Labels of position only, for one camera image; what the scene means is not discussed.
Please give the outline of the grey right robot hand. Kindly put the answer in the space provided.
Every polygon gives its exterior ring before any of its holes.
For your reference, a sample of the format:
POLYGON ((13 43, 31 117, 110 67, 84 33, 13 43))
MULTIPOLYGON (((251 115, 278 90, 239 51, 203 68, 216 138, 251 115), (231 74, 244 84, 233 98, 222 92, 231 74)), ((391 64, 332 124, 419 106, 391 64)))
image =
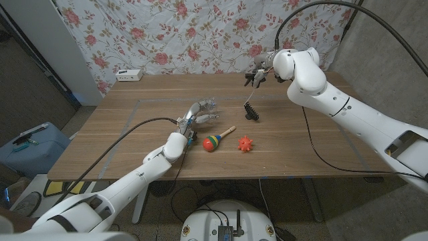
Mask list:
POLYGON ((273 68, 274 57, 278 52, 266 52, 257 55, 254 58, 255 68, 252 70, 252 87, 259 88, 260 84, 265 81, 268 72, 273 68))

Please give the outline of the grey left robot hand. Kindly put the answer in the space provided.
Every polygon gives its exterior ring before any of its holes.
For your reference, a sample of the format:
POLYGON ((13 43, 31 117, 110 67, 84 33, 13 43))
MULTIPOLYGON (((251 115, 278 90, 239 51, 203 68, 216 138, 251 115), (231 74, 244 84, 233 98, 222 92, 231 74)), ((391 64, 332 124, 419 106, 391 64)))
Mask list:
POLYGON ((217 103, 212 98, 200 100, 190 107, 184 117, 177 119, 175 132, 189 138, 192 136, 193 125, 213 121, 218 117, 217 103))

